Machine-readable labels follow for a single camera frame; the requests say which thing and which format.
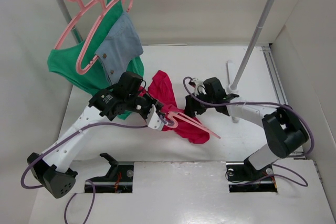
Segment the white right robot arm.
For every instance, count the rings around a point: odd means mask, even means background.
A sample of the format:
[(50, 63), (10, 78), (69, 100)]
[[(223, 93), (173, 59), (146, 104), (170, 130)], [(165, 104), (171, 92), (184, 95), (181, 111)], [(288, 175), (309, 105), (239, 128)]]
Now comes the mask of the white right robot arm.
[(314, 147), (309, 126), (289, 105), (246, 101), (236, 93), (226, 93), (216, 77), (205, 81), (185, 77), (183, 85), (194, 89), (185, 98), (184, 112), (189, 117), (194, 118), (208, 109), (215, 109), (218, 113), (243, 119), (263, 129), (267, 143), (243, 161), (238, 171), (239, 180), (261, 180), (262, 173), (277, 160), (293, 157), (294, 151), (306, 142), (311, 143), (311, 148)]

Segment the red t shirt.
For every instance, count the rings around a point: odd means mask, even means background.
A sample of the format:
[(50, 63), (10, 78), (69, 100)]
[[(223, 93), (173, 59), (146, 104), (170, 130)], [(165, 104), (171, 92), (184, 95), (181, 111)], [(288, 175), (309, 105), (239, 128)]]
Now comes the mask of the red t shirt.
[[(160, 103), (163, 104), (162, 112), (184, 112), (177, 107), (173, 86), (166, 72), (159, 70), (153, 76), (152, 82), (147, 89), (147, 93), (149, 93), (151, 97), (157, 99)], [(209, 133), (180, 119), (177, 119), (177, 122), (177, 128), (172, 129), (164, 126), (163, 131), (173, 130), (181, 138), (187, 139), (190, 143), (193, 144), (204, 144), (210, 139)]]

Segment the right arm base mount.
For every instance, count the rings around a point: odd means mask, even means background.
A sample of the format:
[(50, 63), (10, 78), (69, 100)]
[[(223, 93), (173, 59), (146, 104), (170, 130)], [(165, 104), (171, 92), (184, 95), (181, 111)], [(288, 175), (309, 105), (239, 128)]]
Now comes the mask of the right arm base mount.
[(276, 193), (274, 178), (266, 177), (273, 174), (272, 166), (267, 165), (261, 170), (248, 168), (243, 162), (227, 162), (225, 177), (228, 180), (230, 193)]

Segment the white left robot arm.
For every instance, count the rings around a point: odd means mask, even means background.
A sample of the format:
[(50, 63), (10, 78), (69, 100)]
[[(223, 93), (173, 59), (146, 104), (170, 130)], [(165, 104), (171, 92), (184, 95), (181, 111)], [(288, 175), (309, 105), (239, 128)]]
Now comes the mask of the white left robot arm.
[(29, 155), (27, 169), (41, 187), (56, 199), (69, 193), (78, 174), (70, 165), (90, 141), (89, 129), (113, 125), (113, 120), (125, 111), (139, 114), (151, 129), (163, 128), (163, 104), (145, 91), (143, 82), (140, 75), (124, 72), (117, 83), (99, 90), (89, 100), (80, 117), (52, 146), (40, 154)]

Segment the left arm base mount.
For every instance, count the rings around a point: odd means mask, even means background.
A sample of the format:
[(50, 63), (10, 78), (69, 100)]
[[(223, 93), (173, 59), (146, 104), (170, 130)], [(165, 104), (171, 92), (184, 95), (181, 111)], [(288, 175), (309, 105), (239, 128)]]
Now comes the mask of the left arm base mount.
[(104, 176), (90, 178), (97, 194), (126, 194), (133, 191), (134, 162), (111, 165)]

